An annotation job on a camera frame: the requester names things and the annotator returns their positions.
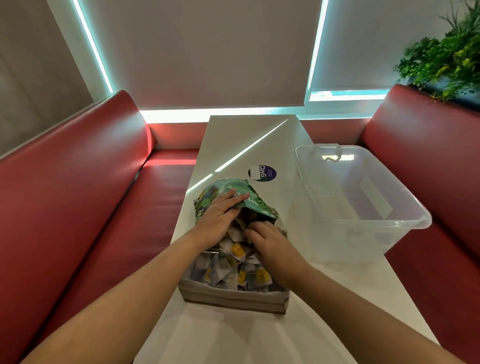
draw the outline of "clear plastic container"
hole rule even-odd
[[[316,144],[294,151],[297,178],[287,229],[310,261],[375,261],[432,217],[370,151]]]

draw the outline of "round sticker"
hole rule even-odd
[[[268,182],[276,177],[276,170],[269,166],[254,166],[248,170],[251,179],[259,182]]]

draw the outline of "white table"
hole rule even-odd
[[[212,117],[172,241],[194,225],[192,202],[202,189],[220,178],[248,179],[248,170],[255,165],[268,165],[277,171],[273,181],[251,183],[286,218],[296,173],[292,151],[299,145],[311,144],[295,116]],[[288,221],[287,225],[300,224]],[[375,264],[314,265],[437,342],[386,259]],[[177,289],[134,363],[331,364],[355,360],[323,320],[295,294],[291,295],[287,314],[275,316],[185,303]]]

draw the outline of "hand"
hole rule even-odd
[[[235,196],[236,193],[237,190],[232,188],[219,195],[189,231],[198,242],[201,251],[211,248],[222,240],[229,225],[240,213],[240,209],[234,206],[250,196],[249,193]]]
[[[311,266],[288,239],[270,222],[252,222],[243,235],[255,245],[257,258],[267,272],[283,287],[295,291]]]

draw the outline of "forearm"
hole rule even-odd
[[[23,364],[131,363],[200,252],[190,235],[181,237],[50,335]]]
[[[327,323],[359,364],[462,363],[313,267],[294,292]]]

